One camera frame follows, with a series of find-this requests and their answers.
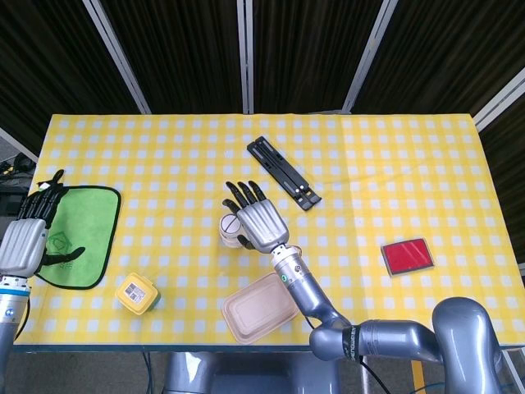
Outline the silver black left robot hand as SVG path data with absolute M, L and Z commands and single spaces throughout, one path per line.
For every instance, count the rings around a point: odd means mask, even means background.
M 58 205 L 69 189 L 60 182 L 64 171 L 58 170 L 52 179 L 39 183 L 39 189 L 29 195 L 21 210 L 4 233 L 1 242 L 1 274 L 29 278 L 43 266 L 69 263 L 79 258 L 85 247 L 67 254 L 50 255 L 46 244 Z

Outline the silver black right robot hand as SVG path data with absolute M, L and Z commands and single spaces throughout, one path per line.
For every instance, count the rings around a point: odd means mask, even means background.
M 234 200 L 224 199 L 222 204 L 240 221 L 244 234 L 237 239 L 245 249 L 270 254 L 289 241 L 290 233 L 284 219 L 257 183 L 226 181 L 225 184 Z

